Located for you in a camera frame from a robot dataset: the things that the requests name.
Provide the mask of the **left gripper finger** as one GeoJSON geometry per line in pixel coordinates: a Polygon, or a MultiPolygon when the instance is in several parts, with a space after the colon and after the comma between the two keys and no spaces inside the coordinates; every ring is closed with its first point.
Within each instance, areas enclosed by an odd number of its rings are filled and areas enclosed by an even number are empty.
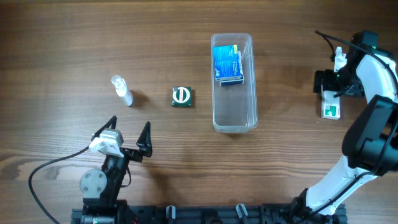
{"type": "Polygon", "coordinates": [[[101,132],[105,129],[105,128],[111,128],[114,129],[116,127],[117,124],[117,117],[116,115],[112,116],[109,121],[104,124],[101,128],[99,128],[99,130],[97,130],[95,133],[93,133],[91,140],[94,140],[94,138],[98,138],[101,134],[101,132]]]}
{"type": "Polygon", "coordinates": [[[152,149],[152,140],[150,136],[150,122],[146,122],[137,142],[136,145],[140,149],[152,149]]]}

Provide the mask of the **white green Panadol box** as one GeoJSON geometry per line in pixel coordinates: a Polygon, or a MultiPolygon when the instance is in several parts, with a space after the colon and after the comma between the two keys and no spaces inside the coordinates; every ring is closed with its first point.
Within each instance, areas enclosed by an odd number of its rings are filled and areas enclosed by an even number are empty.
{"type": "Polygon", "coordinates": [[[335,91],[322,91],[322,118],[340,119],[340,97],[335,95],[335,91]]]}

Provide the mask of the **dark green square box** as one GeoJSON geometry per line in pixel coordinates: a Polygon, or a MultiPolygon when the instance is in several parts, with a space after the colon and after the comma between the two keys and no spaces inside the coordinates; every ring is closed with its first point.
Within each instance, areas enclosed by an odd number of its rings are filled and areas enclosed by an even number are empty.
{"type": "Polygon", "coordinates": [[[189,108],[192,105],[192,88],[190,86],[172,87],[172,106],[189,108]]]}

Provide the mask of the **white Hansaplast box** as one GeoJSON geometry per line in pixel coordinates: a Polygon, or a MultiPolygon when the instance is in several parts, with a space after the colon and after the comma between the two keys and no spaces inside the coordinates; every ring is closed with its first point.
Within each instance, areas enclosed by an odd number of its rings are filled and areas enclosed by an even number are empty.
{"type": "Polygon", "coordinates": [[[241,52],[238,51],[237,59],[229,60],[227,65],[222,72],[220,72],[220,78],[218,79],[220,86],[240,85],[244,83],[243,65],[241,52]]]}

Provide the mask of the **blue medicine box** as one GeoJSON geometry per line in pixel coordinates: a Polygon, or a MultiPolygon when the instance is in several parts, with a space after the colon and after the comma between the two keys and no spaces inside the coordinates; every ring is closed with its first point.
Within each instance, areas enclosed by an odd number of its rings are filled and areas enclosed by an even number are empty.
{"type": "Polygon", "coordinates": [[[217,81],[237,80],[242,76],[239,66],[238,46],[223,45],[212,48],[213,66],[217,81]]]}

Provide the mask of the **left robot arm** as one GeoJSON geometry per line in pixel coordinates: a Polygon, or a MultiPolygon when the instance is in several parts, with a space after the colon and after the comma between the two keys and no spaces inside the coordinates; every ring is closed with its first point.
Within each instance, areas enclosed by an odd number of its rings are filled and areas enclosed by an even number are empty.
{"type": "Polygon", "coordinates": [[[119,191],[125,187],[124,176],[130,175],[129,163],[142,162],[152,156],[150,122],[146,122],[137,142],[137,149],[122,147],[121,132],[116,129],[117,117],[113,116],[93,134],[88,149],[104,154],[100,169],[91,169],[80,179],[83,208],[74,210],[72,223],[138,223],[126,200],[119,200],[119,191]]]}

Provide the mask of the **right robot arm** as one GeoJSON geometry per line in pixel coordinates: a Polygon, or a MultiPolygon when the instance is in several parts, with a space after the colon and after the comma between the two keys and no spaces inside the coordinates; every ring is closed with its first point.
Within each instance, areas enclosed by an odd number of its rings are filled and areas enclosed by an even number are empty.
{"type": "Polygon", "coordinates": [[[331,70],[315,72],[313,92],[322,116],[340,113],[340,97],[364,97],[367,106],[347,130],[342,155],[321,181],[293,199],[285,216],[292,223],[337,223],[338,207],[362,185],[397,171],[397,74],[395,56],[378,47],[378,35],[363,30],[333,47],[331,70]]]}

